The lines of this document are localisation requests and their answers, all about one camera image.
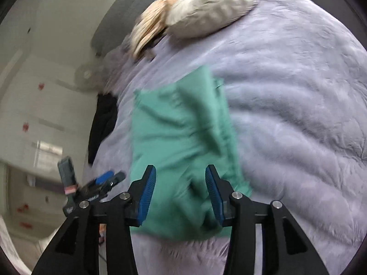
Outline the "lavender quilted bedspread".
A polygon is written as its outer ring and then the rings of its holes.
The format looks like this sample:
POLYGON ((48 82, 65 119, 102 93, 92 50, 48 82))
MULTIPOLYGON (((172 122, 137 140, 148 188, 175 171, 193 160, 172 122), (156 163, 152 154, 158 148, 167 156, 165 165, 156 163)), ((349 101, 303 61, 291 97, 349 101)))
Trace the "lavender quilted bedspread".
POLYGON ((329 273, 342 273, 366 235, 362 44, 311 0, 260 0, 219 32, 197 40, 166 36, 154 53, 134 62, 121 44, 105 57, 118 120, 83 181, 129 172, 137 89, 159 88, 208 65, 224 81, 252 198, 282 201, 329 273))

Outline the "black folded garment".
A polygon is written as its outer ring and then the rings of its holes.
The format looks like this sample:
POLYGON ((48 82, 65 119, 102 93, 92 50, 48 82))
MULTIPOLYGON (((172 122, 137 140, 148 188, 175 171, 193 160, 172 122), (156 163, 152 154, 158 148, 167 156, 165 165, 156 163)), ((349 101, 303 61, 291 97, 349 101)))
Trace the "black folded garment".
POLYGON ((118 98, 111 93, 98 94, 96 112, 88 141, 88 164, 93 165, 101 142, 114 130, 118 118, 118 98))

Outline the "white electric fan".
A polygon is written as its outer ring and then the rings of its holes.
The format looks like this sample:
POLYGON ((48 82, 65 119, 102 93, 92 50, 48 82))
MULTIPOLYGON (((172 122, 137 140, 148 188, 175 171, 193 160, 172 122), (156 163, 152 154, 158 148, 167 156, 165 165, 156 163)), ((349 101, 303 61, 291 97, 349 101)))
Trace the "white electric fan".
POLYGON ((105 86, 103 81, 103 66, 99 63, 85 63, 75 71, 75 86, 80 91, 101 91, 105 86))

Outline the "white wardrobe cabinet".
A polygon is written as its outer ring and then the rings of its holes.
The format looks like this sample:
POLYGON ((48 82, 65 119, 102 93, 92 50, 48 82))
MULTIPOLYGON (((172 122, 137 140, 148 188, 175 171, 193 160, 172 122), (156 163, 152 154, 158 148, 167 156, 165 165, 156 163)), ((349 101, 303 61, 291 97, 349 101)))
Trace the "white wardrobe cabinet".
POLYGON ((1 98, 1 159, 9 167, 5 219, 17 234, 42 238, 64 221, 57 164, 73 161, 81 180, 96 94, 73 83, 74 69, 28 56, 1 98))

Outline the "green work jacket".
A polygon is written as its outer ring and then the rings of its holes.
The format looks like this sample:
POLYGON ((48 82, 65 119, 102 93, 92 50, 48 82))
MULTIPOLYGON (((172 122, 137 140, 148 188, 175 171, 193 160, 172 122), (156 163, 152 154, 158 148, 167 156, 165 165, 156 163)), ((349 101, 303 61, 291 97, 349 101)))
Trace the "green work jacket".
POLYGON ((156 168, 143 233, 178 241, 230 235, 215 219, 206 167, 214 165, 244 195, 251 187, 241 171, 223 81, 207 66, 153 91, 136 91, 132 150, 132 180, 148 165, 156 168))

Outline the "beige striped cloth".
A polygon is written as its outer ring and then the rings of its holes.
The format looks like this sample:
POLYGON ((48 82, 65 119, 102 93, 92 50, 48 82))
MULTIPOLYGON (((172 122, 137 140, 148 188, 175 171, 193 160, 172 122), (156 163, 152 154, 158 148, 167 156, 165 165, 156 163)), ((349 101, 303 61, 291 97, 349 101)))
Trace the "beige striped cloth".
POLYGON ((178 0, 155 0, 137 18, 130 35, 130 54, 138 60, 148 44, 167 29, 166 18, 178 0))

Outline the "cream pleated pillow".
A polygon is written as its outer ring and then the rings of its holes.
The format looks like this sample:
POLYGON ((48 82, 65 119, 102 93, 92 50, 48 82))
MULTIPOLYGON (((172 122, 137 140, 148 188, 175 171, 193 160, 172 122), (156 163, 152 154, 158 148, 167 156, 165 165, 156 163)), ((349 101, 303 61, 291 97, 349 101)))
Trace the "cream pleated pillow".
POLYGON ((169 11, 166 24, 178 38, 210 35, 245 16, 259 0, 178 0, 169 11))

